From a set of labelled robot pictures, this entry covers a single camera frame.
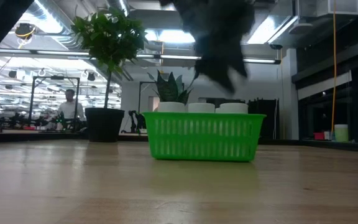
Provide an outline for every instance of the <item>man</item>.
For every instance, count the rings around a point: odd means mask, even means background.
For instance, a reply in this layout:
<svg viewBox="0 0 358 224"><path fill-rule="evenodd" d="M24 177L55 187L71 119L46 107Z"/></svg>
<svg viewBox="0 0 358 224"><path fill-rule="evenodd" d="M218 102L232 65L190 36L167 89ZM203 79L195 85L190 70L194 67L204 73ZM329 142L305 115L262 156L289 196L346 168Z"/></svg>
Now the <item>man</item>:
<svg viewBox="0 0 358 224"><path fill-rule="evenodd" d="M75 92L74 90L66 90L66 102L62 103L59 106L58 113L60 114L63 112L65 119L74 119L75 114L75 100L74 100ZM77 106L77 116L80 117L80 119L84 120L84 110L82 108L81 103L78 103Z"/></svg>

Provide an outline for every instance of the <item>wooden table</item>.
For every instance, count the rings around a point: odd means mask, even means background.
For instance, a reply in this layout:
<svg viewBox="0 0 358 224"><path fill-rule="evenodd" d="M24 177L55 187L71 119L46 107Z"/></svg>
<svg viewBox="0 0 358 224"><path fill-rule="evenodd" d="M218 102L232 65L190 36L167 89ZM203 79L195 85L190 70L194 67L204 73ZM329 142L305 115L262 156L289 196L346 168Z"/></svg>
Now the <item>wooden table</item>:
<svg viewBox="0 0 358 224"><path fill-rule="evenodd" d="M0 144L1 223L358 224L358 152L260 146L155 161L147 143Z"/></svg>

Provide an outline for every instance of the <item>green plastic basket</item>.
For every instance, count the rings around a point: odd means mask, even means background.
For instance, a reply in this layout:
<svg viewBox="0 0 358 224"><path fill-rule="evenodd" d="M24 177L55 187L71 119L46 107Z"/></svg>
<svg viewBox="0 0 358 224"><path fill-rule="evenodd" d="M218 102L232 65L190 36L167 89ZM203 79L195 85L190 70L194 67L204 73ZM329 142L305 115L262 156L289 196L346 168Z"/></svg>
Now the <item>green plastic basket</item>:
<svg viewBox="0 0 358 224"><path fill-rule="evenodd" d="M262 114L144 113L152 157L252 161Z"/></svg>

